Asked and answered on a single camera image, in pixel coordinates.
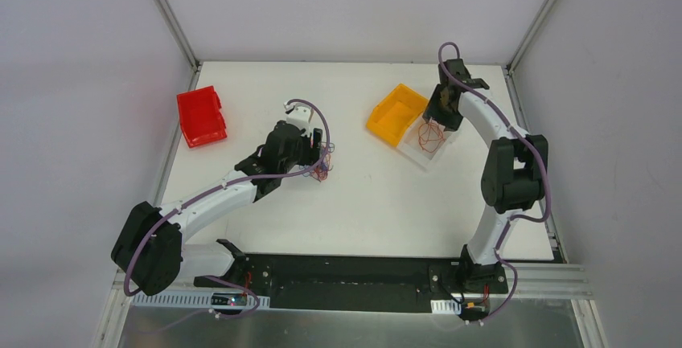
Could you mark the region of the white plastic bin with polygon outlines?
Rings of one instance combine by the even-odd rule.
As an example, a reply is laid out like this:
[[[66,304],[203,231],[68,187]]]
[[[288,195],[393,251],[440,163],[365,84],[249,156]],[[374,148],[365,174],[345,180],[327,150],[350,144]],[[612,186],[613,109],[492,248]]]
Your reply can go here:
[[[435,121],[425,121],[419,117],[405,132],[397,150],[416,166],[430,171],[460,133],[446,132]]]

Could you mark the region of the orange plastic bin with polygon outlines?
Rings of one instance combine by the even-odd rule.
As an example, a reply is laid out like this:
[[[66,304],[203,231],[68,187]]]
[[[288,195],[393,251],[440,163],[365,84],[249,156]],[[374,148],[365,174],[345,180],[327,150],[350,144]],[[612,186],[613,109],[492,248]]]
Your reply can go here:
[[[398,84],[371,112],[367,129],[392,147],[397,147],[413,122],[422,115],[428,99],[404,84]]]

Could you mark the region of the red plastic bin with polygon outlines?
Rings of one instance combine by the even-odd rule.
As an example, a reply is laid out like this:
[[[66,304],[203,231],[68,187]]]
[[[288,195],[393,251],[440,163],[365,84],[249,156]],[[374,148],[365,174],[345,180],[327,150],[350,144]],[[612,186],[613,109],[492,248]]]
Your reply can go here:
[[[209,145],[228,137],[222,105],[213,85],[176,96],[179,126],[189,148]]]

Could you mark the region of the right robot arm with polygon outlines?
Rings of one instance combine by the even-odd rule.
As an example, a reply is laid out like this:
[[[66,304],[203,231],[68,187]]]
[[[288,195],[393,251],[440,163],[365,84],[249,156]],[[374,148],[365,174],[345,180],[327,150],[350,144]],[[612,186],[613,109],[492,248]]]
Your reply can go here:
[[[462,59],[438,68],[439,82],[423,114],[447,135],[468,121],[488,148],[481,176],[486,203],[472,239],[462,248],[458,266],[441,279],[458,292],[505,293],[506,275],[499,261],[516,221],[545,197],[548,142],[542,135],[517,129],[484,95],[488,84],[474,78]]]

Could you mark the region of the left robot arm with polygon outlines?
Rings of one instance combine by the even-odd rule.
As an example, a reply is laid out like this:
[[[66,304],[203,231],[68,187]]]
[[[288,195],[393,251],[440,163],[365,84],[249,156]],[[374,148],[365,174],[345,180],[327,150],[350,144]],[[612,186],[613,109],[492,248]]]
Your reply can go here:
[[[189,244],[189,239],[229,212],[263,199],[284,179],[311,173],[329,144],[327,123],[312,129],[279,121],[264,144],[212,186],[160,207],[147,201],[135,205],[111,251],[125,274],[125,294],[153,296],[186,276],[214,276],[226,287],[239,285],[245,266],[226,242]]]

